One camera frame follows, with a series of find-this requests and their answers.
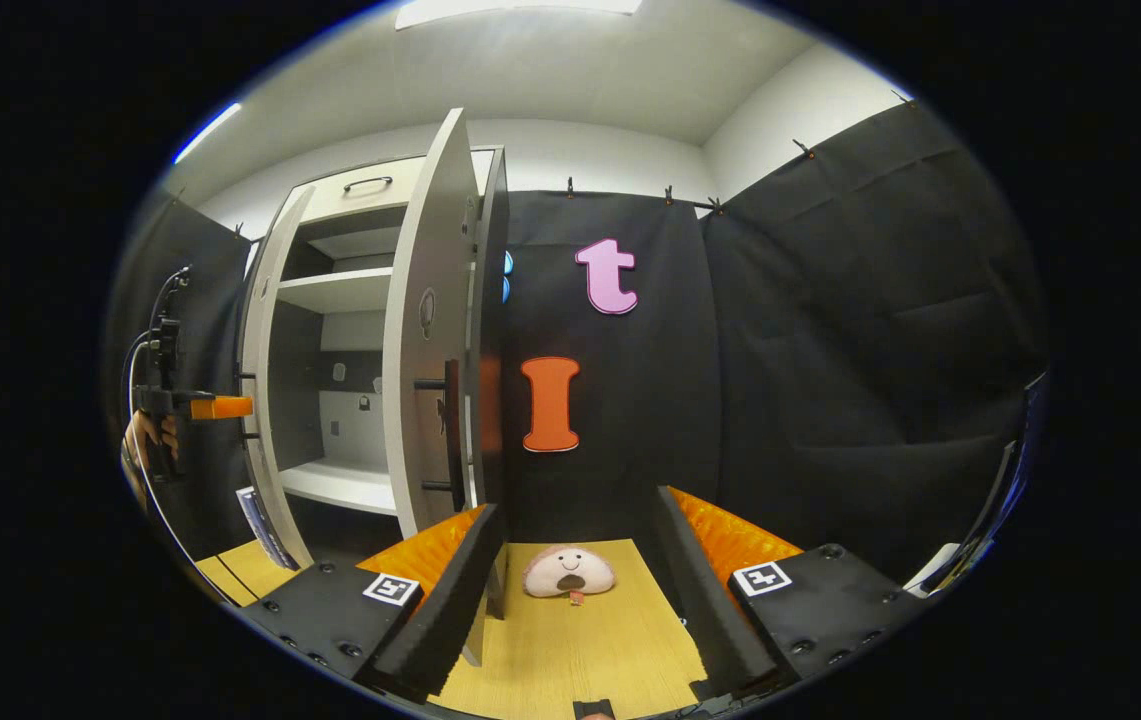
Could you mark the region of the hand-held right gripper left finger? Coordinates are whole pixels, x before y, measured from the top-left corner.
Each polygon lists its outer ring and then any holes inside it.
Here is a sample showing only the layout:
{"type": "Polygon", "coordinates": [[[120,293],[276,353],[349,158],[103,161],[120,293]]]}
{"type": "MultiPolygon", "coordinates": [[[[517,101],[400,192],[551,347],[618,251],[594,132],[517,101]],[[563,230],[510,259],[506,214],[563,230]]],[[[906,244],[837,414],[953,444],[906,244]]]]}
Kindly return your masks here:
{"type": "Polygon", "coordinates": [[[422,703],[442,691],[459,661],[505,541],[497,503],[443,525],[455,537],[445,565],[424,579],[317,563],[242,607],[240,618],[346,682],[422,703]]]}

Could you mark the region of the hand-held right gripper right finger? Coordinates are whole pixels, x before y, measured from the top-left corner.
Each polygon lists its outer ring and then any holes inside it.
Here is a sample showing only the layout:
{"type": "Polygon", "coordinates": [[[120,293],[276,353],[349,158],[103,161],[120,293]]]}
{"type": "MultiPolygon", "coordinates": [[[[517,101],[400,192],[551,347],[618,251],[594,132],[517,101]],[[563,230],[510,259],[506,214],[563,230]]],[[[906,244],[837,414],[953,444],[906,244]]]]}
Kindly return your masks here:
{"type": "Polygon", "coordinates": [[[671,486],[654,524],[713,694],[817,682],[928,607],[845,547],[799,550],[671,486]]]}

